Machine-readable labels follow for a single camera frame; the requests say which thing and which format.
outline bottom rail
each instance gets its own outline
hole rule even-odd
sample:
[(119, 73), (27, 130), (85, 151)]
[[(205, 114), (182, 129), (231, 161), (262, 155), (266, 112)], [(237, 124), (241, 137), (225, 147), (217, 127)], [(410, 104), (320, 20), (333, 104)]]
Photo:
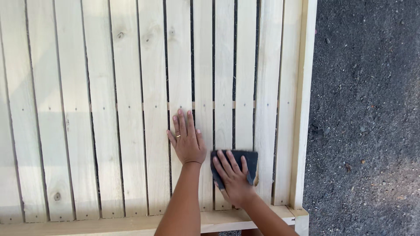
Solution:
[[(287, 206), (270, 208), (288, 225), (295, 224), (295, 218), (306, 216), (305, 210), (298, 214)], [(20, 236), (152, 236), (162, 219), (162, 215), (113, 218), (99, 220), (76, 220), (71, 222), (20, 223), (0, 225), (0, 235)], [(201, 232), (218, 232), (256, 228), (243, 209), (201, 212)]]

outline hand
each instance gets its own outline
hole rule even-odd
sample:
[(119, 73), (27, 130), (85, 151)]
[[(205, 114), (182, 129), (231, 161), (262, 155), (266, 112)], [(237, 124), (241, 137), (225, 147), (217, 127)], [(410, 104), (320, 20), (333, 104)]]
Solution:
[(189, 162), (202, 164), (206, 158), (206, 146), (201, 131), (194, 127), (194, 117), (191, 111), (188, 111), (187, 114), (188, 127), (186, 127), (184, 113), (178, 109), (178, 116), (172, 117), (175, 137), (170, 130), (167, 130), (166, 133), (182, 165)]
[(241, 157), (241, 171), (232, 152), (228, 150), (226, 154), (232, 164), (232, 167), (229, 165), (225, 155), (221, 150), (217, 151), (217, 156), (219, 157), (220, 162), (222, 162), (221, 164), (217, 157), (213, 157), (214, 167), (222, 178), (226, 188), (221, 189), (220, 191), (223, 197), (228, 202), (235, 205), (236, 208), (244, 208), (244, 206), (251, 202), (254, 197), (258, 196), (254, 190), (254, 187), (250, 185), (247, 180), (247, 161), (245, 160), (244, 156)]

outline black sanding sponge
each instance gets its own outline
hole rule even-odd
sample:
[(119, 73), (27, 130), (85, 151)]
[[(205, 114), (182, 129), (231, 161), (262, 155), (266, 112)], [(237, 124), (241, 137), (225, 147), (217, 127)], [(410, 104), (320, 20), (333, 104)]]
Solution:
[[(225, 155), (228, 163), (232, 166), (231, 162), (229, 161), (228, 156), (226, 155), (226, 150), (223, 150), (223, 154)], [(242, 170), (241, 156), (245, 156), (245, 160), (247, 161), (247, 167), (248, 167), (247, 180), (248, 180), (249, 184), (253, 185), (255, 175), (256, 175), (256, 172), (257, 172), (258, 153), (257, 152), (249, 152), (249, 151), (232, 150), (232, 154), (234, 155), (236, 163), (238, 163), (240, 170)], [(216, 170), (216, 168), (214, 167), (214, 164), (213, 164), (213, 157), (217, 157), (219, 159), (219, 157), (217, 156), (217, 151), (212, 151), (211, 154), (210, 154), (210, 157), (211, 157), (210, 166), (211, 166), (211, 172), (213, 173), (213, 179), (219, 185), (219, 189), (225, 189), (225, 185), (223, 184), (223, 181), (220, 178), (219, 173), (217, 173), (217, 170)]]

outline forearm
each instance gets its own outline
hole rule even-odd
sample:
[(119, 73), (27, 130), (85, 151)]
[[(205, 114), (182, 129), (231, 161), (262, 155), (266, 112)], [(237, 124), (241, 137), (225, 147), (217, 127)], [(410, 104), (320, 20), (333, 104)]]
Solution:
[(186, 163), (176, 184), (166, 213), (156, 236), (200, 234), (200, 208), (198, 203), (198, 180), (201, 164)]
[(269, 206), (258, 196), (244, 204), (243, 209), (256, 224), (264, 236), (297, 236)]

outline unfinished pine wood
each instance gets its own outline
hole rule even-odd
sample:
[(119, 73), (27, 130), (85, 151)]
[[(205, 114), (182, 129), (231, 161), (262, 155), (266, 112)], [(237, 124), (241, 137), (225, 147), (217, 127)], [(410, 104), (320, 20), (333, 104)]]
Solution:
[[(270, 208), (288, 225), (294, 224), (294, 216), (286, 206)], [(162, 219), (161, 215), (136, 218), (79, 220), (46, 224), (10, 224), (0, 226), (0, 235), (76, 235), (84, 236), (152, 236)], [(256, 228), (243, 209), (201, 212), (201, 233)]]
[(305, 209), (295, 210), (290, 206), (287, 209), (295, 216), (294, 230), (299, 236), (309, 235), (309, 213)]
[[(234, 76), (234, 0), (215, 0), (215, 147), (232, 149), (232, 93)], [(215, 187), (215, 209), (229, 210)]]
[(290, 199), (301, 22), (302, 1), (284, 0), (274, 205), (288, 205)]
[(139, 0), (138, 7), (149, 214), (159, 215), (171, 197), (163, 2)]
[[(166, 36), (168, 48), (169, 114), (171, 131), (174, 134), (172, 116), (178, 109), (192, 110), (191, 84), (191, 21), (190, 0), (166, 2)], [(182, 164), (171, 145), (172, 191), (175, 190)]]
[(273, 183), (277, 93), (280, 71), (283, 1), (261, 0), (260, 42), (255, 108), (255, 151), (258, 152), (257, 193), (269, 205)]
[(257, 2), (238, 1), (237, 14), (235, 148), (252, 150)]
[(0, 224), (21, 223), (22, 206), (15, 166), (15, 151), (12, 138), (9, 98), (4, 70), (3, 47), (0, 30)]
[(48, 220), (26, 34), (25, 1), (0, 2), (10, 111), (26, 222)]
[(289, 202), (295, 210), (302, 209), (303, 202), (316, 8), (317, 0), (303, 0)]
[(210, 150), (213, 147), (213, 7), (212, 1), (195, 1), (194, 83), (195, 127), (200, 129), (208, 149), (201, 165), (198, 201), (201, 211), (213, 208), (213, 175)]
[(126, 216), (147, 215), (136, 0), (110, 1)]
[(55, 13), (76, 218), (98, 219), (98, 191), (80, 1), (57, 0)]
[(53, 1), (27, 2), (29, 40), (51, 221), (74, 220)]
[(103, 218), (124, 217), (107, 0), (82, 0)]

